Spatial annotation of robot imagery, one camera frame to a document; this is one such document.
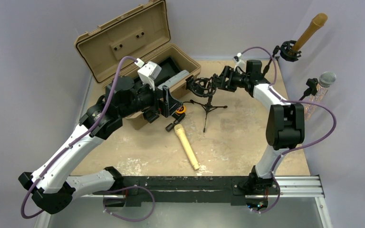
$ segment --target beige microphone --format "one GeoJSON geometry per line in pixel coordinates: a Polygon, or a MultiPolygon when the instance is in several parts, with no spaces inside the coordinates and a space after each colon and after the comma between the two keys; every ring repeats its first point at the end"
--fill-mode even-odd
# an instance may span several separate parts
{"type": "Polygon", "coordinates": [[[181,141],[182,146],[184,147],[185,153],[188,156],[188,159],[190,160],[190,163],[194,170],[199,169],[198,161],[196,160],[195,154],[192,151],[190,142],[187,139],[187,136],[185,135],[185,130],[181,124],[177,124],[174,127],[175,134],[178,136],[178,138],[181,141]]]}
{"type": "Polygon", "coordinates": [[[321,27],[324,26],[327,21],[328,16],[325,13],[319,13],[312,20],[306,31],[300,36],[300,38],[296,41],[292,50],[299,51],[300,48],[310,39],[310,37],[321,27]]]}

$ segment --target silver microphone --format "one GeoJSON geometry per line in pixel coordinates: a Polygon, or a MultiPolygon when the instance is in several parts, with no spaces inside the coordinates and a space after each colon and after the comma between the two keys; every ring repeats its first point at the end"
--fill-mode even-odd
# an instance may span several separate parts
{"type": "MultiPolygon", "coordinates": [[[[328,88],[336,81],[336,74],[334,72],[324,72],[317,84],[317,94],[311,95],[308,101],[316,103],[320,102],[324,95],[327,93],[328,88]]],[[[307,104],[304,106],[304,119],[309,120],[311,115],[316,109],[316,105],[307,104]]]]}

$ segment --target gray wall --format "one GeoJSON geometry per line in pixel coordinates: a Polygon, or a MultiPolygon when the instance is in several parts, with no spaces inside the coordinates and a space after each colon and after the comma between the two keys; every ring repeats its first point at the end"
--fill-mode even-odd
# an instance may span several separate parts
{"type": "MultiPolygon", "coordinates": [[[[306,79],[324,71],[337,74],[337,82],[323,103],[338,118],[336,131],[320,144],[307,148],[312,174],[320,174],[334,227],[365,227],[365,1],[315,0],[293,39],[319,12],[326,25],[306,43],[296,63],[281,63],[288,95],[301,97],[306,79]]],[[[317,139],[332,120],[317,110],[307,123],[306,141],[317,139]]]]}
{"type": "Polygon", "coordinates": [[[0,0],[0,227],[34,225],[20,216],[17,178],[75,126],[89,79],[77,36],[60,0],[0,0]]]}
{"type": "MultiPolygon", "coordinates": [[[[311,1],[166,0],[171,42],[197,59],[231,59],[254,45],[272,50],[293,36],[311,1]]],[[[146,2],[67,0],[64,4],[77,31],[84,33],[146,2]]],[[[257,50],[246,55],[267,57],[257,50]]]]}

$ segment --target wooden table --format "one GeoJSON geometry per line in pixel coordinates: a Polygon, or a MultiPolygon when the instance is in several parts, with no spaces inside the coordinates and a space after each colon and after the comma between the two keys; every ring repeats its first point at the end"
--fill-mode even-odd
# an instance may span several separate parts
{"type": "MultiPolygon", "coordinates": [[[[225,65],[233,61],[198,61],[202,66],[201,77],[220,74],[225,65]]],[[[273,66],[266,75],[273,79],[273,66]]],[[[280,70],[274,88],[287,97],[280,70]]],[[[102,86],[91,86],[89,107],[103,94],[102,86]]],[[[189,93],[181,101],[206,103],[206,98],[189,93]]],[[[223,176],[248,175],[267,146],[265,128],[269,109],[252,98],[244,89],[235,93],[218,90],[213,105],[228,105],[208,115],[206,132],[203,133],[205,112],[199,105],[185,104],[184,126],[191,147],[196,153],[200,169],[194,171],[183,147],[173,131],[164,128],[173,118],[159,117],[139,131],[128,121],[106,141],[94,149],[72,172],[86,175],[98,172],[107,166],[116,167],[123,175],[143,176],[223,176]]],[[[288,154],[277,170],[277,175],[309,175],[302,150],[288,154]]]]}

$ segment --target case lid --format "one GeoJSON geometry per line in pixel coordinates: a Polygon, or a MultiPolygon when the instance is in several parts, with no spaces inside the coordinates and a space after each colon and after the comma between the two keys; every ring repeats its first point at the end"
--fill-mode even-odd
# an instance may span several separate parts
{"type": "MultiPolygon", "coordinates": [[[[150,0],[139,7],[86,32],[75,41],[98,83],[113,76],[124,56],[142,58],[170,41],[165,0],[150,0]]],[[[127,60],[123,68],[133,64],[127,60]]]]}

